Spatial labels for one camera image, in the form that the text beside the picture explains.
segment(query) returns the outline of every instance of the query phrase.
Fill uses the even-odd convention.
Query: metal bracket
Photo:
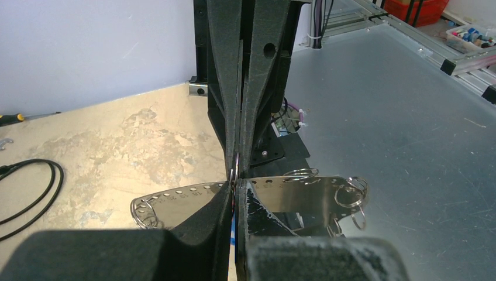
[[[193,76],[191,77],[191,80],[187,82],[190,88],[190,95],[206,97],[208,94],[207,83],[196,82],[196,79],[197,79],[196,76]]]
[[[2,140],[0,140],[0,151],[5,150],[5,147],[4,146],[7,143],[14,143],[14,140],[13,139],[2,139]]]

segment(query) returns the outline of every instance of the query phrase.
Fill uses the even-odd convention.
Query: white wall
[[[450,0],[445,11],[466,22],[496,28],[496,0]]]
[[[0,114],[68,111],[192,75],[192,0],[0,1]]]

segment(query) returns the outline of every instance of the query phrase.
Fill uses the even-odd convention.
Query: black metal post
[[[410,6],[408,6],[407,18],[405,18],[406,23],[410,21],[410,16],[412,15],[412,10],[414,9],[414,5],[415,5],[415,0],[410,0]]]
[[[417,21],[418,21],[418,18],[420,16],[420,11],[422,9],[422,5],[423,5],[423,0],[420,0],[419,1],[419,5],[417,7],[417,13],[415,13],[415,19],[414,19],[414,22],[412,24],[413,27],[416,27],[417,26]]]

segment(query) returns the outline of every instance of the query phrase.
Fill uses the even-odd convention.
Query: red storage box
[[[403,4],[400,0],[385,0],[384,9],[397,17],[400,20],[405,20],[407,18],[407,12],[409,4]],[[422,9],[420,10],[420,15],[417,20],[416,26],[431,25],[438,22],[443,11],[448,5],[449,0],[425,0],[422,4]],[[418,0],[414,4],[412,13],[410,14],[409,24],[413,24],[415,19],[415,14],[418,10]]]

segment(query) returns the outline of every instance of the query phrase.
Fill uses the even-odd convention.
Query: metal plate
[[[315,214],[327,224],[362,212],[368,200],[368,187],[358,188],[342,177],[259,177],[251,181],[269,211]],[[131,214],[141,228],[175,227],[208,203],[223,183],[196,184],[136,198],[131,202]]]
[[[195,184],[136,198],[131,215],[140,228],[175,227],[210,202],[223,183]]]

